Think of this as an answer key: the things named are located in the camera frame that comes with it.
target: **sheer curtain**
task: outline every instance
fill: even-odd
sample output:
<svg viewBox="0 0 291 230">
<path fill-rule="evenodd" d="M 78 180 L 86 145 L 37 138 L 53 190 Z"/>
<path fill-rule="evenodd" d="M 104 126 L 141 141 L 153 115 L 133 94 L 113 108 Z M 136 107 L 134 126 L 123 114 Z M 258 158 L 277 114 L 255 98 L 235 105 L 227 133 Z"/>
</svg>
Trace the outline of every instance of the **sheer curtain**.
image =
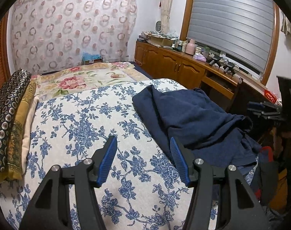
<svg viewBox="0 0 291 230">
<path fill-rule="evenodd" d="M 80 65 L 82 53 L 127 61 L 136 0 L 18 0 L 12 19 L 15 68 L 32 74 Z"/>
<path fill-rule="evenodd" d="M 169 32 L 169 19 L 172 0 L 161 0 L 161 31 L 164 34 Z"/>
</svg>

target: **red basket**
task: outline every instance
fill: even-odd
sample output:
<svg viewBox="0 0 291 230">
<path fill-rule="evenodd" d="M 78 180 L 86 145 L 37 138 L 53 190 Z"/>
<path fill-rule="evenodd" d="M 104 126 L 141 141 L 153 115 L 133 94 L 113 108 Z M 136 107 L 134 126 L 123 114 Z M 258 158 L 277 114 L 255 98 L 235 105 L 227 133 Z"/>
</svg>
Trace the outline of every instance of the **red basket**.
<svg viewBox="0 0 291 230">
<path fill-rule="evenodd" d="M 269 99 L 271 103 L 274 103 L 274 104 L 278 100 L 278 98 L 268 90 L 265 90 L 265 97 Z"/>
</svg>

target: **blue floral bedspread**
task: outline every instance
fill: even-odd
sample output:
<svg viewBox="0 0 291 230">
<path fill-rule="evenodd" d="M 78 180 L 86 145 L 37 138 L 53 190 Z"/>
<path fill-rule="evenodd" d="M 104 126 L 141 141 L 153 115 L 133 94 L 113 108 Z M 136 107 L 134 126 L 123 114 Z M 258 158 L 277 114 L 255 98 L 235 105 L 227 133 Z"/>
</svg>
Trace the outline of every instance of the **blue floral bedspread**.
<svg viewBox="0 0 291 230">
<path fill-rule="evenodd" d="M 169 79 L 148 80 L 69 94 L 38 104 L 23 181 L 0 184 L 0 205 L 18 229 L 27 205 L 54 164 L 76 165 L 102 148 L 110 135 L 118 150 L 107 181 L 95 189 L 108 230 L 181 230 L 192 189 L 180 181 L 132 105 L 132 97 L 153 84 L 159 91 L 185 89 Z M 251 182 L 255 169 L 246 177 Z M 74 186 L 70 188 L 72 225 L 80 230 Z M 210 229 L 215 229 L 213 202 Z"/>
</svg>

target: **pillow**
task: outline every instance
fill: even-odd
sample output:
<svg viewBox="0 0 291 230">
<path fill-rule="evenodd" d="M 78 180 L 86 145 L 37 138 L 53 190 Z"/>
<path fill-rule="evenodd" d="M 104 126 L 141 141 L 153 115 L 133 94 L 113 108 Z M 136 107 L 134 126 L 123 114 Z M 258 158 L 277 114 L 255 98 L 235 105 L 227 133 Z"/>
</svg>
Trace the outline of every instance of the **pillow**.
<svg viewBox="0 0 291 230">
<path fill-rule="evenodd" d="M 36 106 L 39 101 L 39 97 L 35 96 L 29 107 L 28 114 L 26 116 L 25 124 L 24 124 L 24 133 L 22 139 L 22 148 L 21 148 L 21 168 L 22 168 L 22 175 L 25 173 L 26 170 L 26 158 L 28 156 L 30 150 L 30 142 L 31 142 L 31 126 L 33 122 L 33 118 L 36 111 Z"/>
<path fill-rule="evenodd" d="M 25 94 L 31 74 L 26 70 L 18 70 L 0 89 L 0 172 L 7 166 L 6 148 L 13 128 L 14 115 Z"/>
<path fill-rule="evenodd" d="M 23 95 L 23 98 L 14 114 L 12 129 L 8 136 L 7 147 L 5 148 L 5 155 L 7 160 L 5 162 L 5 169 L 0 172 L 0 182 L 6 180 L 22 179 L 21 168 L 21 148 L 23 125 L 29 110 L 29 105 L 36 92 L 35 81 L 30 81 Z"/>
</svg>

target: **patterned pillow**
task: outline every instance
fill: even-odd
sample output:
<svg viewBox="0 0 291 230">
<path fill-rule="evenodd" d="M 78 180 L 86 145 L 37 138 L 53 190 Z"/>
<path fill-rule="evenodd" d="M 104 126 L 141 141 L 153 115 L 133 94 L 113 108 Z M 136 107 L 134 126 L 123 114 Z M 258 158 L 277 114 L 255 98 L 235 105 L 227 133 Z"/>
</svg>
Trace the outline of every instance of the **patterned pillow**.
<svg viewBox="0 0 291 230">
<path fill-rule="evenodd" d="M 18 70 L 0 89 L 0 171 L 7 163 L 7 142 L 13 126 L 14 114 L 30 82 L 31 74 Z"/>
</svg>

